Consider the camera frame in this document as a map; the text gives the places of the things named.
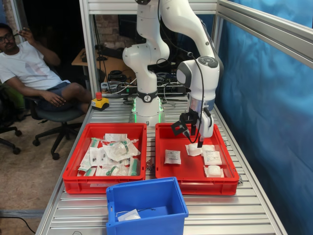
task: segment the man's hand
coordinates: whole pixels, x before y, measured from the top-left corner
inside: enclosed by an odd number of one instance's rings
[[[61,105],[64,105],[65,100],[58,96],[57,94],[49,91],[43,91],[41,96],[48,101],[49,103],[53,104],[56,107],[60,107]]]
[[[18,34],[25,38],[29,44],[34,45],[36,43],[36,40],[34,39],[34,36],[29,28],[23,28],[23,30],[18,32]]]

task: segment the brick wall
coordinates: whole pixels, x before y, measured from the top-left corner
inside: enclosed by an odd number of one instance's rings
[[[129,47],[135,44],[131,38],[119,35],[117,15],[96,15],[100,43],[109,48]]]
[[[2,0],[2,3],[3,3],[6,23],[13,29],[13,33],[15,33],[17,31],[17,28],[16,28],[14,14],[12,10],[11,0]],[[19,37],[15,37],[15,39],[16,39],[16,43],[20,43]]]

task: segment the blue bin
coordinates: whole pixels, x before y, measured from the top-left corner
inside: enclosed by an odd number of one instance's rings
[[[107,188],[107,200],[108,235],[183,234],[188,209],[176,177],[114,185]],[[141,219],[118,222],[134,209]]]

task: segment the metal table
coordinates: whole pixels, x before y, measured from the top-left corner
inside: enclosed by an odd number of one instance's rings
[[[177,121],[186,108],[186,102],[177,102],[175,107],[164,105],[166,122]],[[87,123],[128,122],[130,112],[131,106],[124,105],[123,100],[119,99],[110,100],[110,107],[103,112],[90,110],[67,163]],[[234,196],[184,196],[189,210],[184,235],[286,235],[274,208],[217,107],[214,108],[212,116],[243,183],[238,185]],[[154,128],[148,128],[147,139],[148,161],[155,157]],[[62,174],[36,235],[106,235],[108,220],[106,195],[67,194]],[[147,171],[146,175],[146,179],[155,177],[154,172],[150,171]]]

